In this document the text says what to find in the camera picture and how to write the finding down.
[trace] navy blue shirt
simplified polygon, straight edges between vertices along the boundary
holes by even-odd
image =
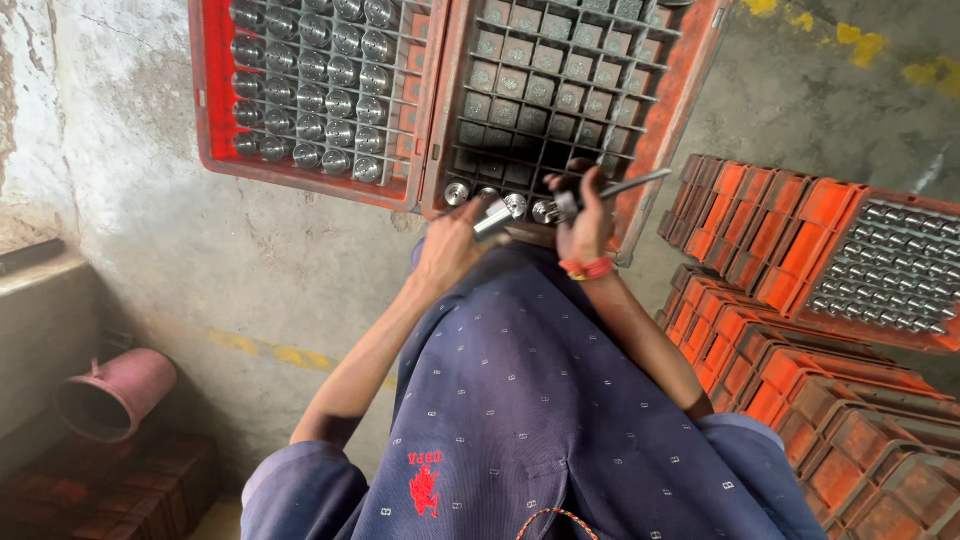
[[[690,421],[603,331],[556,256],[488,254],[399,355],[369,487],[323,442],[281,449],[243,495],[243,537],[515,538],[561,507],[600,538],[825,538],[777,435]],[[588,538],[547,513],[524,538]]]

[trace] machined metal component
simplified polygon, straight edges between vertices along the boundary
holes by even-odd
[[[343,174],[350,169],[350,156],[342,150],[327,150],[321,163],[326,174]]]
[[[326,94],[326,109],[331,116],[350,118],[353,116],[353,94],[343,90],[330,90]]]
[[[326,75],[334,85],[352,87],[357,84],[357,65],[343,57],[335,57],[326,65]]]
[[[265,115],[263,106],[253,101],[240,100],[233,104],[233,119],[245,128],[259,128]]]
[[[309,45],[323,48],[333,38],[330,23],[319,15],[307,14],[300,18],[300,37]]]
[[[380,63],[390,63],[394,61],[396,52],[396,41],[387,37],[382,32],[368,30],[363,34],[363,41],[360,44],[363,49],[363,56],[367,60],[378,61]]]
[[[379,126],[387,120],[387,107],[373,97],[363,97],[356,105],[357,118],[372,126]]]
[[[353,146],[356,147],[357,152],[363,152],[364,154],[379,154],[383,151],[383,145],[385,144],[385,136],[380,131],[371,128],[363,127],[357,130],[356,138],[353,141]],[[356,165],[353,167],[356,169],[360,165],[360,160],[357,160]]]
[[[260,141],[260,154],[264,160],[280,161],[290,155],[293,146],[293,141],[288,138],[265,136]]]
[[[310,112],[323,112],[326,108],[326,91],[307,83],[297,90],[297,107]]]
[[[451,182],[446,185],[444,198],[446,203],[452,207],[459,207],[467,201],[470,195],[470,188],[461,182]]]
[[[230,78],[230,85],[238,96],[247,99],[263,99],[263,74],[255,71],[237,71]]]
[[[301,114],[297,118],[297,137],[321,141],[326,135],[326,123],[316,114]]]
[[[267,45],[262,39],[237,36],[230,42],[230,53],[238,63],[249,67],[263,67],[267,60]]]
[[[390,74],[379,65],[364,66],[360,72],[360,91],[384,95],[390,88]]]
[[[313,169],[320,164],[320,149],[312,144],[302,142],[294,147],[294,163],[301,169]]]
[[[261,140],[263,140],[263,134],[238,132],[233,136],[233,150],[244,158],[252,158],[260,153]]]

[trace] pink metal container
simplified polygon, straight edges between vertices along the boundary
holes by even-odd
[[[166,356],[133,349],[63,382],[54,408],[73,431],[102,443],[130,438],[156,404],[177,382],[177,369]]]

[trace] metal tool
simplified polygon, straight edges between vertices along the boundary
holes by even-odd
[[[383,167],[373,158],[360,158],[353,165],[353,178],[364,184],[371,184],[380,180]]]
[[[326,174],[343,174],[350,169],[350,156],[342,150],[327,150],[321,163]]]
[[[302,142],[294,147],[294,163],[301,169],[316,168],[320,164],[320,149],[312,144]]]

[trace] embroidered logo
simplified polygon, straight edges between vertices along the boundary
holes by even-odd
[[[433,517],[437,517],[437,507],[440,504],[440,494],[433,493],[433,484],[440,473],[430,474],[429,465],[421,465],[420,472],[410,480],[410,497],[414,500],[414,507],[419,515],[427,508],[433,507]]]

